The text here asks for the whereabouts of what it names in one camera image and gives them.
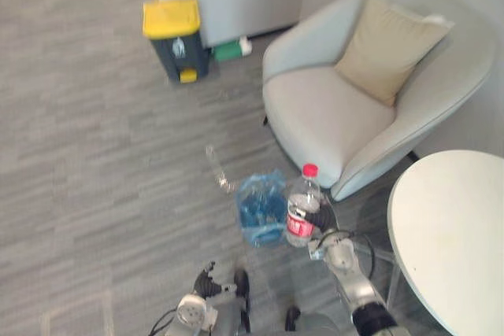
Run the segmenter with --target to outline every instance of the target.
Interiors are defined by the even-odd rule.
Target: bin pedal
[[[192,83],[198,78],[198,72],[193,68],[185,68],[180,72],[181,83]]]

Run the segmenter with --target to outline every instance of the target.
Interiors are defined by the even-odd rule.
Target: clear plastic bottle
[[[312,238],[313,225],[302,218],[306,212],[318,212],[321,207],[321,189],[315,181],[318,167],[305,164],[302,176],[294,183],[287,205],[287,241],[294,247],[304,247]]]

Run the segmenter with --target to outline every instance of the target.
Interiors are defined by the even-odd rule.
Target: white armchair
[[[333,66],[363,0],[337,0],[275,40],[263,60],[265,111],[275,136],[302,167],[319,166],[340,201],[384,174],[478,89],[495,44],[487,23],[457,0],[391,0],[455,26],[415,68],[394,108],[345,82]]]

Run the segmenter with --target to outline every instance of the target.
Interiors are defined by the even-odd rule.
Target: yellow lid
[[[191,35],[199,25],[198,0],[143,3],[143,34],[149,39]]]

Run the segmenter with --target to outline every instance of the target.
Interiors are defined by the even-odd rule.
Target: red bottle cap
[[[305,164],[302,166],[302,174],[307,177],[317,177],[318,167],[315,164]]]

